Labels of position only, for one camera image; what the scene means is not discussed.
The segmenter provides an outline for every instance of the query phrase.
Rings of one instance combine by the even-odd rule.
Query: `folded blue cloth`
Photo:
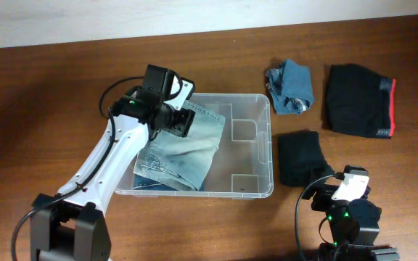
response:
[[[268,70],[266,76],[269,77],[267,89],[278,115],[299,115],[314,103],[311,72],[306,66],[287,59],[278,69]]]
[[[199,191],[220,144],[225,117],[186,101],[195,112],[187,137],[161,131],[136,158],[134,189]]]

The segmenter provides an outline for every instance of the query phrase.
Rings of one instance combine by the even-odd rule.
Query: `plastic bin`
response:
[[[225,117],[204,191],[133,190],[133,161],[115,192],[134,196],[204,196],[257,199],[274,190],[270,102],[262,94],[193,94],[190,101]]]

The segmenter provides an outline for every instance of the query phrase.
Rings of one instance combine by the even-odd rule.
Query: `folded clothing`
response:
[[[307,186],[310,182],[335,172],[327,164],[316,131],[281,135],[279,145],[280,181],[286,186]]]
[[[136,158],[134,189],[199,191],[218,149],[225,117],[186,101],[195,112],[187,137],[166,131],[157,135]]]
[[[359,65],[333,65],[327,86],[332,130],[367,138],[390,138],[395,129],[396,80]]]
[[[269,77],[267,89],[278,115],[299,115],[314,103],[311,72],[306,66],[287,59],[278,69],[268,70],[266,76]]]

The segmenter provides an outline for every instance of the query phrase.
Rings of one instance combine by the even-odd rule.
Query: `black folded cloth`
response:
[[[280,181],[286,186],[307,186],[335,172],[327,164],[316,131],[300,131],[279,137]]]
[[[359,65],[333,65],[327,85],[327,117],[334,132],[390,138],[395,129],[396,80]]]

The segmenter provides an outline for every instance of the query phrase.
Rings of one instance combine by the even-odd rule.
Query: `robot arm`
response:
[[[56,196],[40,194],[34,201],[33,207],[38,211],[30,220],[32,261],[109,259],[111,243],[105,213],[115,187],[133,158],[160,131],[180,137],[188,134],[194,112],[181,107],[193,90],[190,80],[148,65],[143,85],[113,104],[112,119],[78,172]],[[84,183],[77,193],[50,204]],[[71,219],[75,220],[75,229],[62,225]]]

